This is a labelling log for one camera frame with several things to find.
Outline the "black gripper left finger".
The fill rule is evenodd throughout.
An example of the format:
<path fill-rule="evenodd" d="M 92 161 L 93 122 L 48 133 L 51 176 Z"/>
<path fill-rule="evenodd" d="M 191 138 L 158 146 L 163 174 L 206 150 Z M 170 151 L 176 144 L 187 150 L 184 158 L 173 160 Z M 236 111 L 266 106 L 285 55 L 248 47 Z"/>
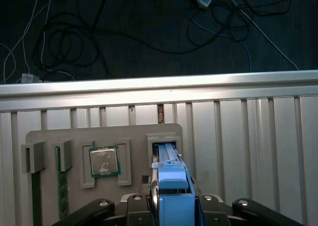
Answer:
<path fill-rule="evenodd" d="M 151 226 L 152 213 L 147 196 L 132 194 L 115 204 L 109 199 L 96 199 L 65 218 L 55 226 Z"/>

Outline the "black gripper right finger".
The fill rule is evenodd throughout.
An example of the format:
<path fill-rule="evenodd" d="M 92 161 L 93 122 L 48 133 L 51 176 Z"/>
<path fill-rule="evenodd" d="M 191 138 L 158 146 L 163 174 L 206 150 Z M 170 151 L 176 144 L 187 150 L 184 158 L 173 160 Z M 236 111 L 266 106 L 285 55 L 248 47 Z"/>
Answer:
<path fill-rule="evenodd" d="M 197 198 L 199 226 L 301 226 L 302 224 L 254 200 L 240 198 L 227 205 L 216 195 Z"/>

